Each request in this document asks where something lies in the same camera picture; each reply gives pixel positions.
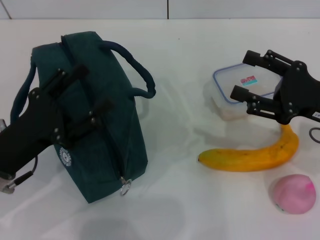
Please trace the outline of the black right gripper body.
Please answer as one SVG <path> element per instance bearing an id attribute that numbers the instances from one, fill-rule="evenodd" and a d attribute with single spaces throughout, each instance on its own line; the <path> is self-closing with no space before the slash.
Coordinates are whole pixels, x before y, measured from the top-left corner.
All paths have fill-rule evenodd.
<path id="1" fill-rule="evenodd" d="M 273 100 L 279 104 L 275 119 L 287 125 L 295 117 L 320 121 L 320 82 L 308 72 L 307 65 L 294 61 L 275 88 Z"/>

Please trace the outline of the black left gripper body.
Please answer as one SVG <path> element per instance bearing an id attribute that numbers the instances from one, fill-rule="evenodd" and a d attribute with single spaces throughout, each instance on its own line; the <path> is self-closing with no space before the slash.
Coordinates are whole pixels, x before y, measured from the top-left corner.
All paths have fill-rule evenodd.
<path id="1" fill-rule="evenodd" d="M 47 147 L 73 146 L 66 117 L 57 104 L 63 90 L 20 89 L 10 113 L 10 125 L 0 133 L 0 174 L 13 176 Z"/>

